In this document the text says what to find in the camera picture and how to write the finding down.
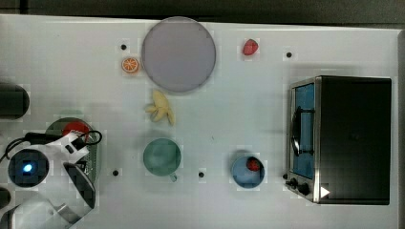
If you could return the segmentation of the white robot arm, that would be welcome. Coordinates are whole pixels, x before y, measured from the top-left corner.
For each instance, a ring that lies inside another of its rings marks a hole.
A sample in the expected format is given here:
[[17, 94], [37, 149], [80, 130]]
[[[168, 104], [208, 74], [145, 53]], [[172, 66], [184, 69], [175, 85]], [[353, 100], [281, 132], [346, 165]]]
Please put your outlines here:
[[1, 229], [69, 229], [95, 208], [96, 188], [76, 164], [87, 148], [32, 145], [12, 156], [8, 174], [18, 191], [33, 191], [1, 218]]

